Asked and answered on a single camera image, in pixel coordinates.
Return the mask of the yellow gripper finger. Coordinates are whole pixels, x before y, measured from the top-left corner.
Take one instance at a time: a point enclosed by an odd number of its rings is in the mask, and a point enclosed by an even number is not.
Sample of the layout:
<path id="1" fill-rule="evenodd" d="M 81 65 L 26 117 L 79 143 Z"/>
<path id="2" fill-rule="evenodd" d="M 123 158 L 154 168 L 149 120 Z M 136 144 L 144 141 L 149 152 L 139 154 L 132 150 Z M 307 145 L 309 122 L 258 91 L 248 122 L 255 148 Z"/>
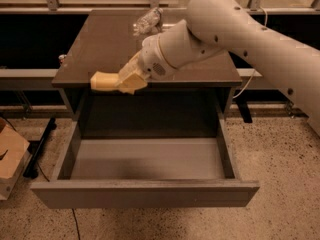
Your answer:
<path id="1" fill-rule="evenodd" d="M 141 68 L 139 66 L 139 56 L 140 52 L 137 52 L 127 63 L 126 65 L 118 72 L 120 79 L 127 79 L 129 76 L 134 73 L 139 73 Z"/>
<path id="2" fill-rule="evenodd" d="M 121 70 L 117 74 L 115 87 L 122 93 L 134 94 L 147 86 L 149 74 L 141 70 Z"/>

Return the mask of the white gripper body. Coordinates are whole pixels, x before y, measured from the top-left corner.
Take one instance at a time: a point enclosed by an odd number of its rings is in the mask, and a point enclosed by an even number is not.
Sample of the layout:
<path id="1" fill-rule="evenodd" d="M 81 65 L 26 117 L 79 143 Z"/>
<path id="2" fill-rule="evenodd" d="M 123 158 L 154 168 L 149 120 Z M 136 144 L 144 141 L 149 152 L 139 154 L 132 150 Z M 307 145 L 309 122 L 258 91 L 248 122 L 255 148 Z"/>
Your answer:
<path id="1" fill-rule="evenodd" d="M 164 58 L 158 35 L 149 36 L 143 40 L 139 64 L 143 71 L 155 80 L 168 78 L 177 72 Z"/>

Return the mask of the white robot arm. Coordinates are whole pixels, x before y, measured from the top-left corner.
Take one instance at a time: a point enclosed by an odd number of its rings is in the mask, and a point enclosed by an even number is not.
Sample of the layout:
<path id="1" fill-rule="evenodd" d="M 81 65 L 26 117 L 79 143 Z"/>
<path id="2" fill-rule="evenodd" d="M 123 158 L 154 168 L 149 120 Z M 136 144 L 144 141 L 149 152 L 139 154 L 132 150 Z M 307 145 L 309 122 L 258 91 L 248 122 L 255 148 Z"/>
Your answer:
<path id="1" fill-rule="evenodd" d="M 261 25 L 235 0 L 190 0 L 183 20 L 143 40 L 116 87 L 133 93 L 221 50 L 250 64 L 320 132 L 320 51 Z"/>

